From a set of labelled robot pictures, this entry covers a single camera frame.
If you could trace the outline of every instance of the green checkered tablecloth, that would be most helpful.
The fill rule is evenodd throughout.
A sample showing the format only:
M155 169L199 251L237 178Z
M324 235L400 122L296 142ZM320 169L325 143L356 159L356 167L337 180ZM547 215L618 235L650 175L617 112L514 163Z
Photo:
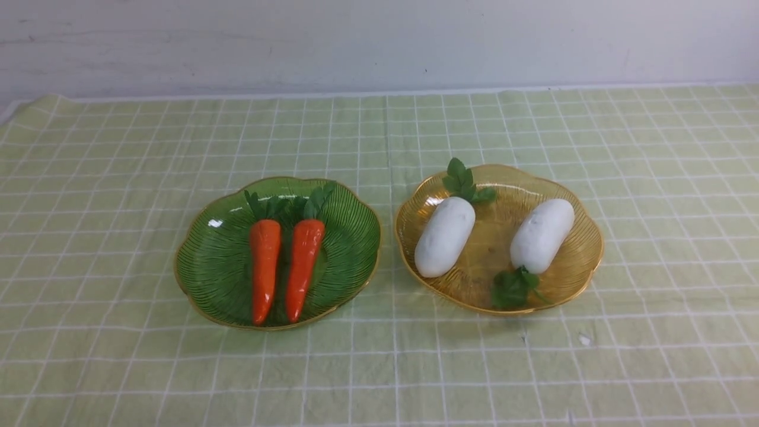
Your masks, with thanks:
M577 193L606 237L580 298L489 318L411 279L392 217L451 156ZM379 271L309 327L212 324L174 250L274 175L373 205ZM758 224L758 86L46 96L0 127L0 425L756 426Z

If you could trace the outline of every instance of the orange carrot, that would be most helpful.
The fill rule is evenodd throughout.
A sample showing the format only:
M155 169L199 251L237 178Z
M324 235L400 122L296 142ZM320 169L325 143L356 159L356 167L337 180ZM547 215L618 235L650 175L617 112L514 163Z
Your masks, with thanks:
M245 199L256 218L256 222L248 233L248 242L253 262L251 314L253 324L259 326L266 320L272 308L277 260L282 246L282 227L273 218L287 204L287 201L270 198L264 205L258 200L257 193L251 195L247 190Z
M291 323L298 321L306 302L313 268L325 235L324 222L318 216L335 187L336 184L330 182L324 188L315 188L304 207L304 218L293 229L292 264L285 296L285 310Z

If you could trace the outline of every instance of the white wall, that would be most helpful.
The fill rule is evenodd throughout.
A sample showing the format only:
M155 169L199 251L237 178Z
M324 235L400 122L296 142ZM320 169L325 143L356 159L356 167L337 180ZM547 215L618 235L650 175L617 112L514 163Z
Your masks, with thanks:
M759 0L9 0L0 103L759 79Z

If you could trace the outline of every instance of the daikon radish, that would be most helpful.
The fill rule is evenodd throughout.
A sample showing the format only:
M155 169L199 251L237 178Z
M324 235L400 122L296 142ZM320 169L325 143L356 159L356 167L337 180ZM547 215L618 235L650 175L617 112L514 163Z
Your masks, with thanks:
M424 227L414 250L422 277L440 277L453 268L474 228L474 208L457 197L442 201Z
M414 263L422 277L440 277L456 264L474 228L472 204L495 200L493 188L477 190L471 169L457 158L442 179L450 193L437 205L414 249Z
M549 199L539 204L524 220L512 240L514 268L524 267L532 274L542 274L572 231L575 209L568 201Z
M521 308L530 291L546 304L537 290L539 274L545 273L575 224L575 209L563 199L549 199L530 212L511 243L514 271L501 271L493 278L493 305L500 309Z

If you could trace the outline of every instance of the carrot leaves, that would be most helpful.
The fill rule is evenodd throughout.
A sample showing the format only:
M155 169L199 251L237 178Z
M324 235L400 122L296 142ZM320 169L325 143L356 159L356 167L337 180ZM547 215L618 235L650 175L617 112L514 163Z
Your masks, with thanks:
M245 201L250 206L250 210L253 211L256 221L274 220L288 205L287 199L279 197L271 197L261 201L258 198L258 193L251 194L248 190L245 190Z
M486 187L477 190L472 169L466 167L460 159L452 158L446 172L447 175L442 178L442 184L451 196L463 198L472 204L496 200L494 188Z
M551 304L551 301L537 290L539 283L538 276L528 272L524 267L519 267L513 273L501 271L493 278L493 305L502 310L522 308L527 305L530 292L535 293L544 303Z
M316 187L311 191L310 196L304 202L303 206L303 218L304 219L316 219L324 209L326 202L329 200L329 196L337 188L337 183L334 181L327 182L323 187Z

